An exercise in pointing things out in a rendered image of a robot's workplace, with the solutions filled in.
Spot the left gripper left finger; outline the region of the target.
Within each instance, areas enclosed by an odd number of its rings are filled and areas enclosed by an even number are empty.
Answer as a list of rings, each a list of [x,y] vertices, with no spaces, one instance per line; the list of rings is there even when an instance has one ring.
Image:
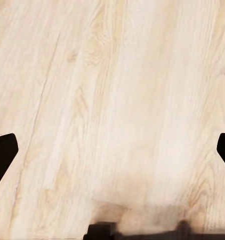
[[[14,133],[0,136],[0,181],[19,151]]]

